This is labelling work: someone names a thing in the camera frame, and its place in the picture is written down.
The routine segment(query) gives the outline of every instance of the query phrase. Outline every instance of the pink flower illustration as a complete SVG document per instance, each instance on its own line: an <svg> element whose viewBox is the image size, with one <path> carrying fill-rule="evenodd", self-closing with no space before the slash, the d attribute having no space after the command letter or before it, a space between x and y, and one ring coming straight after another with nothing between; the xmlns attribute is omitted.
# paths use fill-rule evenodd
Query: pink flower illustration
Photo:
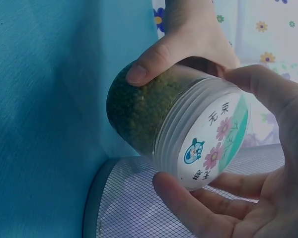
<svg viewBox="0 0 298 238"><path fill-rule="evenodd" d="M223 140L225 136L229 133L229 130L232 128L232 117L225 118L221 121L220 126L217 129L217 139L219 141Z"/></svg>
<svg viewBox="0 0 298 238"><path fill-rule="evenodd" d="M221 146L221 143L219 142L216 148L213 147L210 153L206 155L203 167L205 167L206 170L212 169L215 165L217 165L217 161L222 158L223 151L224 146Z"/></svg>

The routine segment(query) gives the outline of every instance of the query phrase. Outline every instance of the hand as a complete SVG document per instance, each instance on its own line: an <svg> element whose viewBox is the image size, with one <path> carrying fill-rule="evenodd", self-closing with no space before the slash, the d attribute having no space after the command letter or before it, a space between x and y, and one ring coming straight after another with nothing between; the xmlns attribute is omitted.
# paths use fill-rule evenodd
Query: hand
<svg viewBox="0 0 298 238"><path fill-rule="evenodd" d="M223 173L210 184L258 203L229 200L204 189L189 193L166 173L155 175L155 190L200 238L298 238L298 84L258 65L224 76L275 115L285 165L267 174Z"/></svg>
<svg viewBox="0 0 298 238"><path fill-rule="evenodd" d="M163 23L165 36L134 63L127 74L130 84L143 86L188 57L208 59L204 68L215 68L214 63L224 69L239 65L218 23L212 0L166 0Z"/></svg>

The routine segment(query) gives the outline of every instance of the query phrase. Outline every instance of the teal stripe on label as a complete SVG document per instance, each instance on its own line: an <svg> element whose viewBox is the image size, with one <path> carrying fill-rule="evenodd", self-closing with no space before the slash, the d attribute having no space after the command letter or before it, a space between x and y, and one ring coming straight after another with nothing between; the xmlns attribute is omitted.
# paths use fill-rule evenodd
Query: teal stripe on label
<svg viewBox="0 0 298 238"><path fill-rule="evenodd" d="M227 167L243 143L247 131L248 117L248 107L244 96L242 96L231 117L232 128L230 133L224 139L224 154L219 162L219 173Z"/></svg>

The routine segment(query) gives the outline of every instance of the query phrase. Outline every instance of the white fabric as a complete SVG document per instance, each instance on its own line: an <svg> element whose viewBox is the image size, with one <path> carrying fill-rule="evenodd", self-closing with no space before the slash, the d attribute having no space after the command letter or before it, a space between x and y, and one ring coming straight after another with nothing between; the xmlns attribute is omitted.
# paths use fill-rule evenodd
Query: white fabric
<svg viewBox="0 0 298 238"><path fill-rule="evenodd" d="M213 0L218 22L241 60L241 66L264 64L298 83L298 0ZM164 0L152 0L163 17ZM161 38L161 24L157 33ZM244 147L279 143L274 116L247 94L251 121Z"/></svg>

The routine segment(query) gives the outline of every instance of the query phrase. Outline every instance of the green granules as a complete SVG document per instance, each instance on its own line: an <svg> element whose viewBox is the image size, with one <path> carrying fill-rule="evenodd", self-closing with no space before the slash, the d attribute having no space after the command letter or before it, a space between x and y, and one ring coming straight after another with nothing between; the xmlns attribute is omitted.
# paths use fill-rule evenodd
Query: green granules
<svg viewBox="0 0 298 238"><path fill-rule="evenodd" d="M169 69L143 87L126 82L126 66L113 81L107 96L111 125L135 150L150 156L156 137L176 100L192 86L192 80Z"/></svg>

